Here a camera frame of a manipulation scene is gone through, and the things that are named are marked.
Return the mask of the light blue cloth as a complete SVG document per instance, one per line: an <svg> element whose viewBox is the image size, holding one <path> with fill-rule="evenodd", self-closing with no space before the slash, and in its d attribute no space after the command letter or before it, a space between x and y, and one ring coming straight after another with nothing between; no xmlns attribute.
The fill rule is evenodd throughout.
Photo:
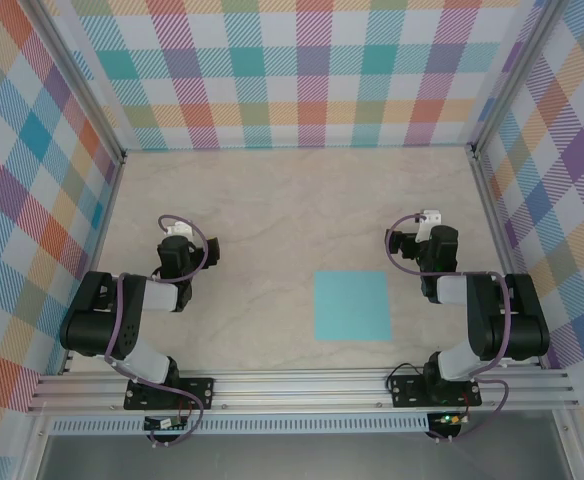
<svg viewBox="0 0 584 480"><path fill-rule="evenodd" d="M387 275L382 271L316 272L314 333L319 341L391 341Z"/></svg>

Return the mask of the aluminium frame post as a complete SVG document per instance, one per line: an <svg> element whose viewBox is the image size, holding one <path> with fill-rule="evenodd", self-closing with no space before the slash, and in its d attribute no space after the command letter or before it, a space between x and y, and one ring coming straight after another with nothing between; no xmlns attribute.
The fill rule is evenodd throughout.
<svg viewBox="0 0 584 480"><path fill-rule="evenodd" d="M105 148L119 165L124 164L126 152L117 139L72 51L64 42L42 0L18 1L37 32L41 35L43 42L57 64L57 68L66 80L70 90L77 96L78 102L91 121L99 138L104 142Z"/></svg>
<svg viewBox="0 0 584 480"><path fill-rule="evenodd" d="M554 26L563 15L568 3L569 0L548 0L540 11L538 19L531 29L531 34L515 58L513 69L505 81L500 95L496 98L491 111L487 115L477 139L469 144L470 151L476 160L480 158L487 144L497 133L498 128L504 121L507 110L511 107L521 86L528 78L532 67L548 41Z"/></svg>

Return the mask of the aluminium mounting rail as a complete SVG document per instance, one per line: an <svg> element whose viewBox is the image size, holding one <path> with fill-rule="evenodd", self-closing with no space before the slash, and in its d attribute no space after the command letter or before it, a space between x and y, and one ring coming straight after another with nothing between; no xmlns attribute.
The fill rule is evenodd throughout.
<svg viewBox="0 0 584 480"><path fill-rule="evenodd" d="M413 375L410 368L399 370ZM257 371L185 371L186 378L213 378L214 414L296 414L390 412L385 388L389 372L379 368ZM31 415L124 413L127 387L114 372L69 372L42 377L28 407ZM482 405L510 411L566 410L579 406L575 388L562 370L536 364L494 369L479 378ZM427 411L428 407L407 407Z"/></svg>

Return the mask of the aluminium table side rail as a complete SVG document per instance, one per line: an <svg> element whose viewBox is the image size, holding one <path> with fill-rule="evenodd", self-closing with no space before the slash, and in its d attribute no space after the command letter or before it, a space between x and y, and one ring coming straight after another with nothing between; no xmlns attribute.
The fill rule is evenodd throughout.
<svg viewBox="0 0 584 480"><path fill-rule="evenodd" d="M536 288L531 277L518 272L514 266L505 228L499 221L480 158L476 160L473 157L469 146L466 147L466 153L512 302L512 326L507 357L516 361L540 359L549 349L550 336Z"/></svg>
<svg viewBox="0 0 584 480"><path fill-rule="evenodd" d="M108 227L109 227L112 213L114 210L114 206L116 203L116 199L117 199L117 195L118 195L119 188L121 185L121 181L122 181L122 177L124 174L124 169L125 169L125 166L127 163L127 159L128 159L128 152L124 151L122 159L120 160L119 165L116 167L114 181L113 181L113 185L112 185L112 189L111 189L111 195L108 199L105 212L102 216L102 221L101 221L100 228L98 231L98 236L97 236L97 240L96 240L94 254L93 254L93 256L90 260L90 263L89 263L89 270L95 270L99 265L99 261L100 261L101 254L103 251L104 243L105 243L106 236L107 236ZM63 355L62 355L60 363L58 365L58 369L55 372L55 374L57 376L63 375L63 374L70 371L70 364L71 364L71 360L73 358L73 354L68 349L64 349L62 351L62 353L63 353Z"/></svg>

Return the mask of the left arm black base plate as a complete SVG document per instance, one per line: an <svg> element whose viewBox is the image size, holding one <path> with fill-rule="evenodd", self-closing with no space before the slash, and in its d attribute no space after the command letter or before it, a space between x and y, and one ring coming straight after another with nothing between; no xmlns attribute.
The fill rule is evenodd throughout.
<svg viewBox="0 0 584 480"><path fill-rule="evenodd" d="M211 408L213 387L213 378L180 378L175 386L176 389L197 397L205 410ZM127 383L123 400L124 410L188 410L189 407L193 410L199 409L193 399L181 394L134 383L132 380Z"/></svg>

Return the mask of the grey metal sheet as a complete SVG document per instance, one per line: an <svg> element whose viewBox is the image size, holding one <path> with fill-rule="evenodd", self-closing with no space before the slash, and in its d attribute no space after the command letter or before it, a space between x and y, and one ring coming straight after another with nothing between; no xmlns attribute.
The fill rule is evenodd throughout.
<svg viewBox="0 0 584 480"><path fill-rule="evenodd" d="M410 435L55 436L37 480L573 480L555 448L481 451Z"/></svg>

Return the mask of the aluminium frame leg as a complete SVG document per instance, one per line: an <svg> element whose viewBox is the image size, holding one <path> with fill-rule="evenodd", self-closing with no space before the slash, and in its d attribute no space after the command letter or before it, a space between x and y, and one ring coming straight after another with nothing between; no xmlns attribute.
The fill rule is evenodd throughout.
<svg viewBox="0 0 584 480"><path fill-rule="evenodd" d="M37 480L52 428L52 417L29 418L29 430L14 480Z"/></svg>
<svg viewBox="0 0 584 480"><path fill-rule="evenodd" d="M584 480L584 445L571 410L554 410L554 421L573 480Z"/></svg>

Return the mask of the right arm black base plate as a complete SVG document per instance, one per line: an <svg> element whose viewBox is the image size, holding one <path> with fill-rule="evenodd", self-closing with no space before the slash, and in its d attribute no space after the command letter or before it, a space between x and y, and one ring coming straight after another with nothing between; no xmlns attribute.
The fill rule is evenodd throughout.
<svg viewBox="0 0 584 480"><path fill-rule="evenodd" d="M390 383L395 408L407 407L477 407L482 405L476 382L428 382L421 375L392 376Z"/></svg>

